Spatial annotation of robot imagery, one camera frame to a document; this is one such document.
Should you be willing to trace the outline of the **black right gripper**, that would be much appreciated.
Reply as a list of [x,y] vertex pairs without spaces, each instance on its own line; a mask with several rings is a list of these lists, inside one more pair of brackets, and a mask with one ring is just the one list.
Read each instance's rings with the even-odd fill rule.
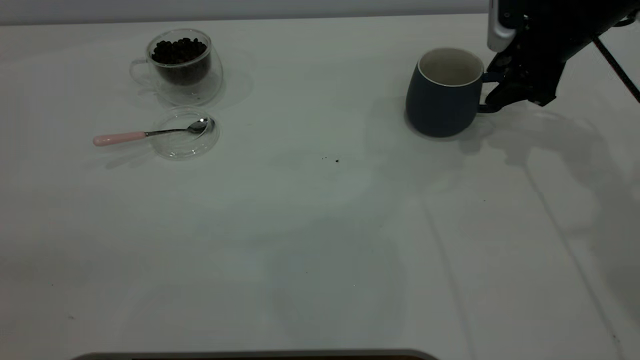
[[522,14],[513,22],[514,50],[497,53],[486,70],[486,82],[500,84],[487,94],[484,113],[519,101],[545,106],[555,100],[566,63],[595,32],[587,14]]

